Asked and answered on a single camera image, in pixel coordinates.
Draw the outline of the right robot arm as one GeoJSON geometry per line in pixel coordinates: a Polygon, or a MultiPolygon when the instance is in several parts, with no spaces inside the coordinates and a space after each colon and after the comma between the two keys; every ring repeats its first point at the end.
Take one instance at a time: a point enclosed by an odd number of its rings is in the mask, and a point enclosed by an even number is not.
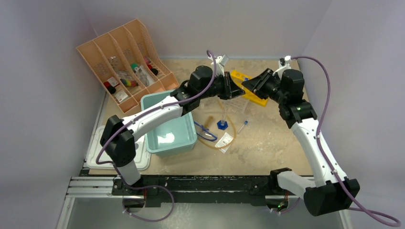
{"type": "Polygon", "coordinates": [[[360,191],[356,179],[349,179],[334,159],[322,134],[312,105],[303,98],[305,80],[299,70],[285,70],[281,76],[266,69],[242,86],[261,99],[278,103],[279,113],[299,141],[313,172],[313,180],[289,168],[272,170],[268,188],[274,194],[286,190],[301,198],[308,212],[320,216],[348,209],[360,191]]]}

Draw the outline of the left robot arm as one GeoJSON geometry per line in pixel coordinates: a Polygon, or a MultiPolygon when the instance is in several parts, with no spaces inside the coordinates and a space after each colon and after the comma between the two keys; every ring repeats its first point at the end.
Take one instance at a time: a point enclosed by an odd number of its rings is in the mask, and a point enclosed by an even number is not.
{"type": "Polygon", "coordinates": [[[100,139],[101,152],[111,158],[115,170],[124,180],[124,189],[130,195],[142,190],[141,175],[134,158],[135,142],[152,129],[172,119],[184,116],[200,105],[205,98],[234,99],[245,92],[232,79],[229,72],[216,74],[211,67],[201,65],[190,78],[170,92],[162,101],[131,116],[108,118],[100,139]]]}

